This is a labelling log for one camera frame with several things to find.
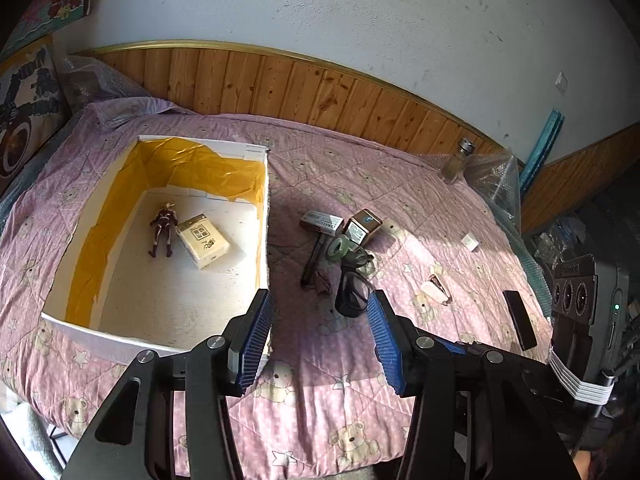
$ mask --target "pink bedspread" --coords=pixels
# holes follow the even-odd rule
[[[90,105],[37,181],[15,203],[0,238],[2,379],[45,418],[79,436],[124,367],[95,358],[40,320],[74,225],[109,164],[140,134],[237,140],[270,147],[270,288],[274,354],[252,390],[229,399],[247,478],[334,474],[402,454],[412,401],[386,385],[366,316],[347,320],[298,283],[314,236],[308,209],[349,217],[364,206],[386,219],[368,249],[370,279],[398,314],[449,340],[476,338],[517,350],[502,299],[519,290],[543,359],[551,328],[520,264],[482,199],[464,182],[446,186],[420,158],[321,128],[253,116],[200,116],[166,101]],[[481,245],[470,253],[461,235]],[[321,267],[334,278],[336,269]],[[448,306],[420,284],[434,272]],[[183,397],[176,396],[178,474],[187,474]]]

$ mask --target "white wall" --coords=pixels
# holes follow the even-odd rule
[[[640,50],[608,0],[92,2],[55,35],[68,52],[166,39],[301,52],[412,91],[522,159],[553,107],[566,120],[551,159],[640,120]]]

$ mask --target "poster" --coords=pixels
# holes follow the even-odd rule
[[[89,13],[89,0],[33,0],[0,51],[0,62],[32,41]]]
[[[0,196],[31,155],[66,122],[50,36],[0,64]]]

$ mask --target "metal screw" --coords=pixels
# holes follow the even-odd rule
[[[139,363],[148,363],[154,358],[153,350],[143,350],[137,355],[137,359]]]
[[[486,353],[486,358],[490,363],[498,364],[501,363],[504,357],[500,352],[496,352],[495,350],[489,350]]]
[[[221,335],[213,335],[209,339],[207,339],[207,346],[212,350],[215,348],[220,348],[225,345],[225,338]]]
[[[435,345],[435,341],[425,335],[421,335],[418,339],[415,340],[415,343],[420,348],[433,348],[433,345]]]

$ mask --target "blue gripper pad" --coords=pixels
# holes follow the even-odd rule
[[[264,345],[273,323],[274,303],[271,293],[261,288],[254,296],[249,310],[244,315],[242,326],[234,340],[244,338],[241,349],[238,352],[238,375],[236,384],[242,388],[242,392],[254,384],[260,359],[264,352]]]
[[[378,358],[385,371],[386,382],[401,395],[406,388],[406,378],[402,368],[402,350],[408,345],[404,332],[398,325],[386,295],[375,290],[367,299],[367,317],[376,341]]]

